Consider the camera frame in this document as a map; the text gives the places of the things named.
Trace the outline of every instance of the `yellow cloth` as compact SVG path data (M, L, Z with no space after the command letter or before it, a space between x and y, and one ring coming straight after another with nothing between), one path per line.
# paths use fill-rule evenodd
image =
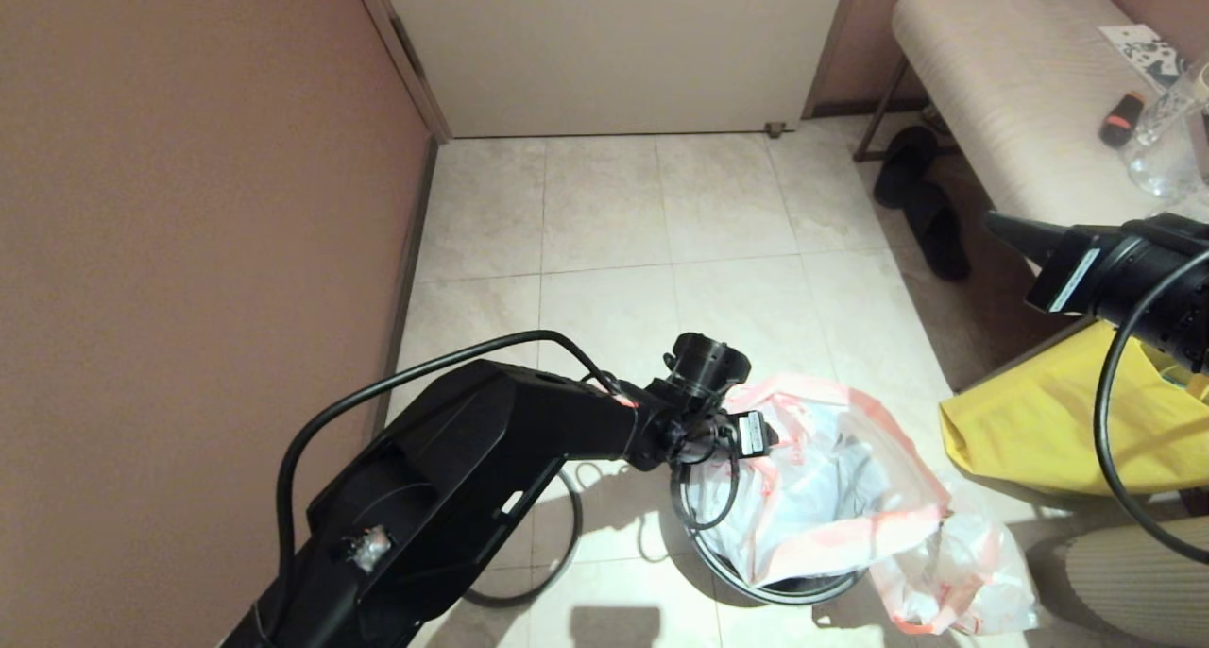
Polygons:
M1040 490L1109 493L1092 446L1092 403L1112 334L1097 322L942 403L949 458L971 474ZM1133 492L1209 485L1209 407L1163 381L1136 340L1121 360L1109 412L1112 457Z

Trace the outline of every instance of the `pink wall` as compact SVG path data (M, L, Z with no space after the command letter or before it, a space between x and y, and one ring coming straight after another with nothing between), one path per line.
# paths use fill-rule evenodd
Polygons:
M837 15L834 45L816 80L814 105L873 102L885 89L898 46L890 34L890 15L898 0L844 0ZM1145 21L1169 36L1185 54L1209 50L1209 0L1112 0L1133 19ZM919 81L908 79L898 97L924 97Z
M212 647L274 574L289 438L386 369L427 128L360 0L0 23L0 644Z

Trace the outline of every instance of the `slipper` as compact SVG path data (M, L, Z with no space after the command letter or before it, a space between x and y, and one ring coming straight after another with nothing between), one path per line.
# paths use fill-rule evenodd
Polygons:
M903 214L932 273L949 282L970 277L970 261L961 247L961 222L949 196L930 183L907 187L904 195Z
M927 128L910 127L898 132L890 140L878 183L873 184L873 198L878 204L902 209L907 204L907 189L924 178L938 150L936 135Z

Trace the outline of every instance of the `white door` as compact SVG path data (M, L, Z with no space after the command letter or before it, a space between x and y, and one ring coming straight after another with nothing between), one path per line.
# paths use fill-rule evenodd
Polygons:
M391 0L455 137L797 127L839 0Z

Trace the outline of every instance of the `white plastic bag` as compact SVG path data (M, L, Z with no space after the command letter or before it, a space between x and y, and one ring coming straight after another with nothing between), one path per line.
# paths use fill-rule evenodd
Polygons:
M1037 594L1012 533L971 485L953 492L941 528L925 542L869 567L890 619L906 633L1002 633L1040 626Z
M740 464L730 515L704 531L744 583L833 575L918 545L936 532L949 496L880 403L848 387L777 374L730 389L727 410L759 410L779 441ZM730 467L692 471L687 501L700 520L722 510Z

